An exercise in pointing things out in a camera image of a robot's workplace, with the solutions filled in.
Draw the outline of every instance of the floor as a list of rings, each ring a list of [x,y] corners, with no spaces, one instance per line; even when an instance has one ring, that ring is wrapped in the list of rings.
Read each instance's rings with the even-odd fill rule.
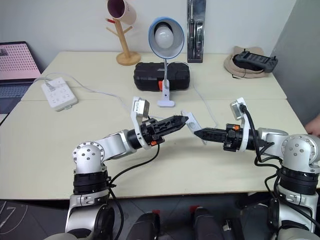
[[[152,210],[160,210],[160,240],[192,240],[193,232],[189,208],[197,205],[210,210],[221,223],[225,218],[240,216],[246,240],[267,239],[267,208],[256,205],[245,210],[239,210],[235,202],[241,196],[241,194],[219,194],[121,199],[120,204],[123,208],[125,220],[120,240],[126,239],[132,224],[136,222],[140,215]],[[3,203],[4,201],[0,201],[0,210]],[[112,200],[110,204],[115,209],[116,220],[113,228],[115,236],[120,224],[120,214]],[[65,230],[68,209],[7,202],[0,215],[0,223],[13,209],[14,212],[10,218],[0,227],[0,240],[43,240]],[[8,232],[19,223],[25,212],[26,214],[18,227]]]

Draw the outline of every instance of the white power strip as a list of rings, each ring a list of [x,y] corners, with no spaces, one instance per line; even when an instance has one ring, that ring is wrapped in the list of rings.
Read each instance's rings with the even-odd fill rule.
[[[41,88],[50,107],[57,112],[63,109],[69,109],[78,102],[78,99],[62,77],[51,80],[48,84],[52,87],[44,83],[41,85]]]

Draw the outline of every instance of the light bulb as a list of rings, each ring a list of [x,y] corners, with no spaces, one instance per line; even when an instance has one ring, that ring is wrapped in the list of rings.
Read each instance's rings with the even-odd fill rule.
[[[155,42],[162,49],[168,49],[174,43],[174,34],[167,26],[160,26],[154,34]]]

